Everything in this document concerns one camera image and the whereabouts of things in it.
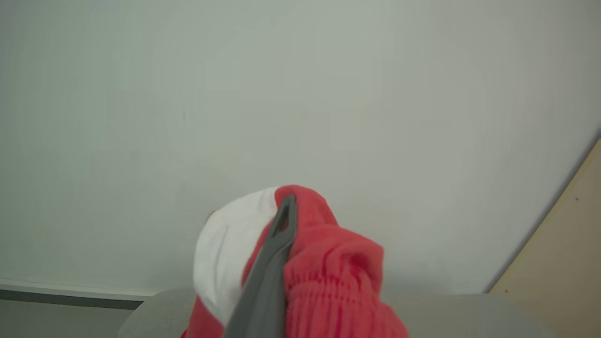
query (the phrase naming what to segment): wooden panel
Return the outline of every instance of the wooden panel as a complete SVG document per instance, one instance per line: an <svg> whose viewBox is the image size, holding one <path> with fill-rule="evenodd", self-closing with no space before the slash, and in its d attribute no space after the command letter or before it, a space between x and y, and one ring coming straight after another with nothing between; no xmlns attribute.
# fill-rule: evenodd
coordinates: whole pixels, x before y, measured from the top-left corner
<svg viewBox="0 0 601 338"><path fill-rule="evenodd" d="M557 337L601 337L601 141L491 292Z"/></svg>

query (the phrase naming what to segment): gray cushion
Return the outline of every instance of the gray cushion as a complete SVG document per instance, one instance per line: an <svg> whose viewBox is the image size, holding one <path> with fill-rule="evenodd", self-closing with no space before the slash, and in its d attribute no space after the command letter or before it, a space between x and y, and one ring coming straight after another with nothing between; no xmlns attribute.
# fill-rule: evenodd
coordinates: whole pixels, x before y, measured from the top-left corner
<svg viewBox="0 0 601 338"><path fill-rule="evenodd" d="M119 330L119 338L179 338L188 327L196 293L174 289L143 302Z"/></svg>

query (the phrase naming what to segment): gray surface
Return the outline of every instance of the gray surface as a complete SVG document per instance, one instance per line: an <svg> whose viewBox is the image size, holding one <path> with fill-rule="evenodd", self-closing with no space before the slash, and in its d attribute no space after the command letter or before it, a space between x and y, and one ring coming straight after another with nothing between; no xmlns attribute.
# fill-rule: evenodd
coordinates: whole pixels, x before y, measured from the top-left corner
<svg viewBox="0 0 601 338"><path fill-rule="evenodd" d="M194 291L170 290L144 302L123 325L119 338L179 337L186 329ZM400 295L386 300L411 338L552 338L498 295Z"/></svg>
<svg viewBox="0 0 601 338"><path fill-rule="evenodd" d="M499 295L402 295L387 302L411 338L555 337Z"/></svg>
<svg viewBox="0 0 601 338"><path fill-rule="evenodd" d="M116 337L131 314L131 310L0 300L0 337Z"/></svg>
<svg viewBox="0 0 601 338"><path fill-rule="evenodd" d="M163 291L142 303L125 321L119 338L179 338L188 327L193 289Z"/></svg>

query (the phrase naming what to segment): gray plastic tool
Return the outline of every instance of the gray plastic tool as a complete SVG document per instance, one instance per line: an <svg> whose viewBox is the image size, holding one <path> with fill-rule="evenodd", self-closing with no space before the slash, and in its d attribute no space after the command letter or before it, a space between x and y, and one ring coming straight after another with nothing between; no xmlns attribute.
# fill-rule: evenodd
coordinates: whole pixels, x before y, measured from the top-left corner
<svg viewBox="0 0 601 338"><path fill-rule="evenodd" d="M223 338L284 338L284 265L296 237L296 197L284 197Z"/></svg>

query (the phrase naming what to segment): red sleeve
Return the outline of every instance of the red sleeve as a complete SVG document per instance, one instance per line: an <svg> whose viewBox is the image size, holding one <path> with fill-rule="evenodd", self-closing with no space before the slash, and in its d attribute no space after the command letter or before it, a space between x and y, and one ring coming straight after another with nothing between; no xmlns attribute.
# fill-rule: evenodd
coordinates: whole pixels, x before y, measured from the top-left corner
<svg viewBox="0 0 601 338"><path fill-rule="evenodd" d="M276 193L278 205L291 192L297 197L299 216L284 267L286 337L408 338L401 320L380 301L382 247L338 227L323 197L310 189L281 189ZM243 282L269 226L247 263Z"/></svg>

